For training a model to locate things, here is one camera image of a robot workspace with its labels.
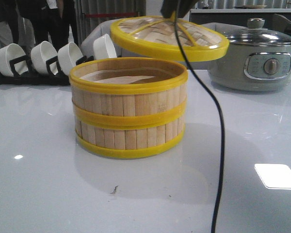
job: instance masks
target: yellow band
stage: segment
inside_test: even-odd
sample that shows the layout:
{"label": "yellow band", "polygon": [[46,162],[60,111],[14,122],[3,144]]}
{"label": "yellow band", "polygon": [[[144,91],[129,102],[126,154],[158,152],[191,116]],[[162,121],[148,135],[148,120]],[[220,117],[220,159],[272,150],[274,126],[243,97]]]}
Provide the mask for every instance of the yellow band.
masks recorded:
{"label": "yellow band", "polygon": [[165,112],[145,116],[107,116],[92,113],[73,103],[75,116],[82,122],[104,129],[138,130],[156,127],[172,122],[185,112],[186,100],[177,107]]}
{"label": "yellow band", "polygon": [[[135,38],[135,35],[125,33],[120,29],[120,24],[131,18],[120,19],[111,24],[111,38],[112,41],[118,44],[120,47],[125,48],[134,53],[142,54],[147,57],[155,57],[164,60],[173,61],[184,61],[183,56],[179,50],[178,45],[168,45],[156,42],[146,41],[144,39]],[[207,29],[211,33],[218,35],[221,38],[221,42],[216,46],[183,46],[185,54],[187,55],[189,61],[191,62],[204,62],[215,60],[223,57],[226,54],[227,48],[229,46],[229,41],[220,33]]]}
{"label": "yellow band", "polygon": [[78,134],[76,135],[77,135],[78,142],[83,147],[85,147],[86,149],[94,153],[107,156],[107,157],[119,158],[119,159],[137,159],[137,158],[149,157],[151,155],[159,154],[174,147],[183,138],[184,129],[178,136],[174,137],[172,140],[162,145],[149,147],[149,148],[143,148],[143,149],[136,149],[136,150],[116,150],[116,149],[98,147],[96,145],[93,145],[83,140]]}
{"label": "yellow band", "polygon": [[[153,82],[153,83],[141,83],[141,84],[106,84],[106,83],[96,83],[96,82],[90,82],[87,80],[80,79],[77,77],[74,73],[84,67],[84,66],[90,66],[95,63],[108,61],[110,63],[114,62],[116,63],[119,60],[127,60],[127,62],[131,62],[131,60],[134,59],[136,61],[138,60],[150,60],[153,62],[160,62],[160,63],[168,63],[173,64],[175,67],[178,67],[179,69],[183,70],[179,75],[176,77],[166,79],[163,81]],[[177,62],[172,61],[164,61],[154,58],[143,58],[143,57],[122,57],[122,58],[109,58],[109,59],[102,59],[102,60],[96,60],[91,62],[82,63],[70,71],[69,81],[72,86],[75,86],[81,90],[86,90],[89,92],[95,92],[95,93],[104,93],[104,94],[112,94],[112,95],[137,95],[137,94],[148,94],[148,93],[155,93],[155,92],[161,92],[169,89],[173,89],[177,86],[180,86],[188,80],[188,72],[186,70],[186,67],[181,65]]]}

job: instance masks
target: steamer basket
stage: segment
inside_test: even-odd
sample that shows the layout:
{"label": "steamer basket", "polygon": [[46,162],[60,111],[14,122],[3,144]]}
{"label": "steamer basket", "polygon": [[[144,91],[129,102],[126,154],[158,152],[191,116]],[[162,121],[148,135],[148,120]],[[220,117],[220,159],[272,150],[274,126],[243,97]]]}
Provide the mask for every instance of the steamer basket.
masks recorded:
{"label": "steamer basket", "polygon": [[175,146],[184,134],[186,67],[152,58],[83,63],[70,72],[77,139],[114,158],[141,158]]}

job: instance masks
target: white table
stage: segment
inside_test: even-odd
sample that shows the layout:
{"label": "white table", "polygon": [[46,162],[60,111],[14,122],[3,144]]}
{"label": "white table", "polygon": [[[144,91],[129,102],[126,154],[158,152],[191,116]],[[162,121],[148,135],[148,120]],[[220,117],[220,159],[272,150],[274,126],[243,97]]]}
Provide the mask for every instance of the white table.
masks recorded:
{"label": "white table", "polygon": [[[291,233],[291,190],[267,189],[254,169],[291,168],[291,84],[248,93],[198,74],[226,122],[217,232]],[[0,85],[0,233],[209,233],[219,158],[215,105],[191,75],[182,142],[137,160],[76,142],[69,86]]]}

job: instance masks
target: steamer lid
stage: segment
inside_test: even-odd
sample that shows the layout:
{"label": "steamer lid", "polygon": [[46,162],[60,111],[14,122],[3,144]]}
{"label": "steamer lid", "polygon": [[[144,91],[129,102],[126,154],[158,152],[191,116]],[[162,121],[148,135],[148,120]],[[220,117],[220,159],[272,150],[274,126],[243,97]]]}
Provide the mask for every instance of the steamer lid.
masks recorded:
{"label": "steamer lid", "polygon": [[[229,42],[218,32],[178,19],[178,35],[189,61],[210,61],[225,55]],[[184,61],[174,32],[174,21],[159,16],[118,20],[111,37],[132,52],[166,60]]]}

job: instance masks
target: bowl rack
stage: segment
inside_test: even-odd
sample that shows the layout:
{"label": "bowl rack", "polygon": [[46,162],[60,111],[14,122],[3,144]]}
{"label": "bowl rack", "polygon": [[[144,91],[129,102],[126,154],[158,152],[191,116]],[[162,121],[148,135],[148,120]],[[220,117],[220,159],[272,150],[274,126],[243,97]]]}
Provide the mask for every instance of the bowl rack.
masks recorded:
{"label": "bowl rack", "polygon": [[[93,56],[87,57],[83,56],[79,60],[76,61],[76,65],[79,65],[84,62],[92,61],[94,59]],[[15,64],[20,62],[26,62],[28,67],[28,71],[19,74],[15,69]],[[58,73],[53,74],[50,69],[50,65],[56,63]],[[24,55],[10,61],[11,71],[13,76],[4,76],[0,72],[0,85],[1,84],[14,84],[14,85],[70,85],[69,77],[65,75],[59,65],[58,57],[52,57],[46,61],[46,67],[48,71],[48,75],[39,74],[32,65],[32,61],[28,55]]]}

